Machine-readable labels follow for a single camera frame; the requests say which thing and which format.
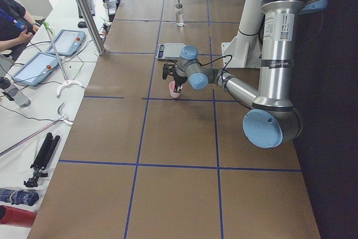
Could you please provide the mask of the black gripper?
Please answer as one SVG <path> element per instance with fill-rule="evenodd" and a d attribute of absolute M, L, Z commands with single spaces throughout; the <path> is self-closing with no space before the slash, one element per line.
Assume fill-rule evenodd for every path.
<path fill-rule="evenodd" d="M 175 81 L 173 91 L 175 93 L 181 93 L 181 91 L 183 89 L 183 84 L 187 81 L 187 77 L 186 76 L 181 76 L 178 73 L 173 72 L 173 78 L 174 78 L 174 81 Z"/>

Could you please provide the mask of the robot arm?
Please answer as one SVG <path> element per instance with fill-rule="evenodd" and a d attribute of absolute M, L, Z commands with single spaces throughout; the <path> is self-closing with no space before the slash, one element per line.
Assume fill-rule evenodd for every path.
<path fill-rule="evenodd" d="M 289 99 L 296 19 L 325 9 L 328 1 L 246 0 L 237 35 L 223 44 L 223 54 L 230 56 L 224 67 L 204 66 L 197 49 L 186 45 L 175 64 L 164 65 L 163 75 L 172 73 L 175 91 L 184 83 L 195 90 L 213 83 L 247 105 L 243 131 L 257 147 L 274 148 L 295 139 L 303 128 Z"/>

